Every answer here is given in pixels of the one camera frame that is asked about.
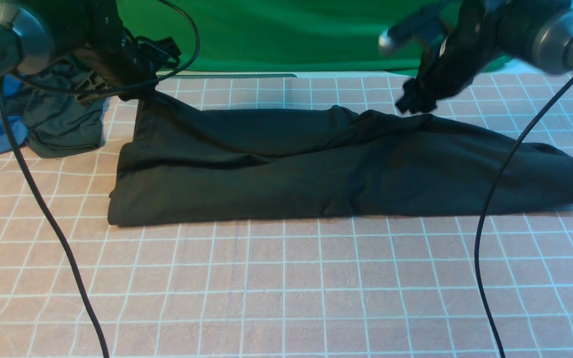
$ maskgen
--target green backdrop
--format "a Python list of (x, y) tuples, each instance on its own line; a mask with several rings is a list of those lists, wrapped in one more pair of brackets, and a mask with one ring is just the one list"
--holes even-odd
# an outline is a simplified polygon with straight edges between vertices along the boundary
[[(436, 0), (170, 0), (197, 26), (201, 51), (194, 71), (416, 70), (421, 49), (411, 43), (392, 58), (377, 49), (382, 30)], [(184, 53), (193, 33), (177, 12), (156, 0), (117, 0), (125, 25), (138, 35), (173, 35)], [(458, 6), (444, 18), (457, 22)], [(496, 61), (489, 68), (505, 63)]]

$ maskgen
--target black cloth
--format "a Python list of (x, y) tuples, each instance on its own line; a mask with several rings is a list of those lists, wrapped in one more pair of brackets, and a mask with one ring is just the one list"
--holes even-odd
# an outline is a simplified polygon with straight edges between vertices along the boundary
[[(77, 59), (67, 57), (27, 78), (51, 88), (70, 90), (88, 74)], [(84, 106), (73, 95), (22, 85), (16, 95), (6, 100), (6, 108), (9, 115), (22, 116), (29, 130), (25, 145), (41, 158), (60, 158), (102, 147), (104, 103), (96, 100)]]
[[(120, 152), (112, 225), (360, 215), (478, 215), (514, 139), (377, 111), (199, 111), (157, 93)], [(520, 147), (491, 214), (573, 204), (573, 158)]]

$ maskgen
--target pink grid mat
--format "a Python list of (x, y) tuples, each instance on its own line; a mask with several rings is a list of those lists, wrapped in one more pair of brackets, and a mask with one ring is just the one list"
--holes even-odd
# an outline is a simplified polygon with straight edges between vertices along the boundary
[[(516, 137), (569, 78), (482, 75), (437, 115)], [(169, 80), (201, 109), (395, 113), (402, 77)], [(136, 107), (108, 142), (24, 153), (70, 238), (113, 357), (494, 358), (472, 266), (477, 218), (219, 222), (116, 229), (105, 218)], [(573, 88), (528, 138), (573, 155)], [(573, 358), (573, 210), (493, 217), (482, 272), (509, 358)], [(0, 357), (100, 356), (54, 233), (0, 156)]]

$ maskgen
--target pile of clothes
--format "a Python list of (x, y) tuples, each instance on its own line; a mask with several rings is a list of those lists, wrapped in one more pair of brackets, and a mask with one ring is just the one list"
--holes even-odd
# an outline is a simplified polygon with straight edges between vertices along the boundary
[[(74, 57), (68, 57), (27, 78), (52, 88), (73, 89), (88, 74)], [(104, 100), (84, 106), (73, 95), (37, 90), (10, 76), (4, 88), (4, 104), (18, 145), (28, 146), (42, 158), (73, 156), (102, 147)], [(0, 119), (0, 154), (10, 150)]]

